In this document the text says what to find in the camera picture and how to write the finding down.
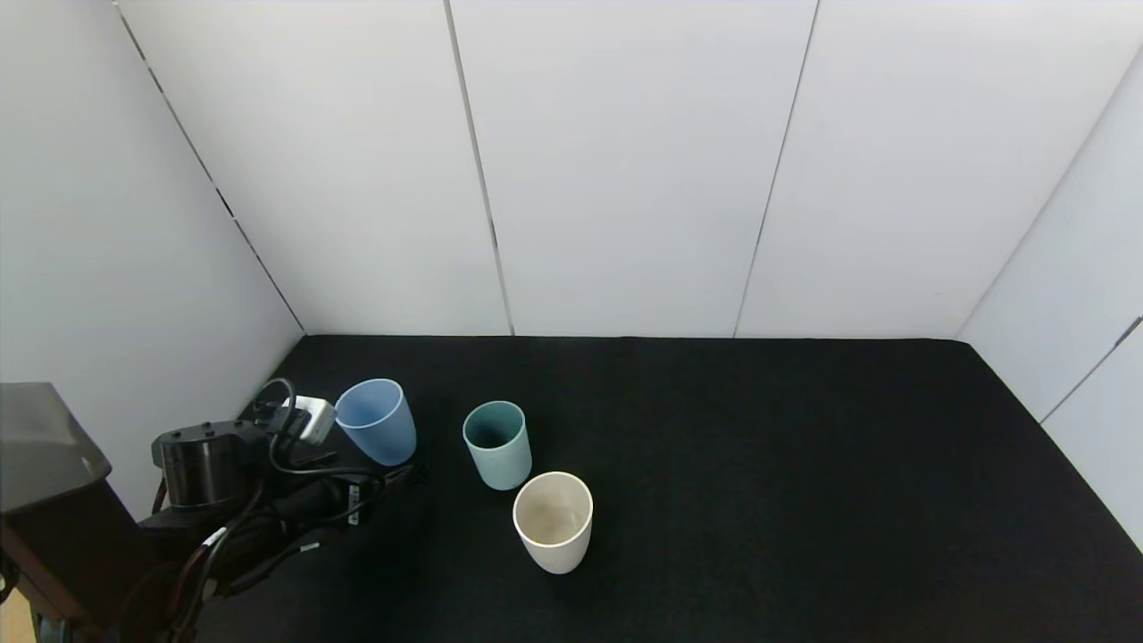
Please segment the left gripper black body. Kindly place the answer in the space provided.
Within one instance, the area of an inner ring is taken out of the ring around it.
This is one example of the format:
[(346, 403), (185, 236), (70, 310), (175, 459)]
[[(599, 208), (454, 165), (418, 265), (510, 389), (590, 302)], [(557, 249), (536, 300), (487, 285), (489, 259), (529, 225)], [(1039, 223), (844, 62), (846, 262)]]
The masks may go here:
[(309, 479), (288, 498), (288, 519), (312, 528), (355, 525), (382, 497), (382, 480), (361, 473)]

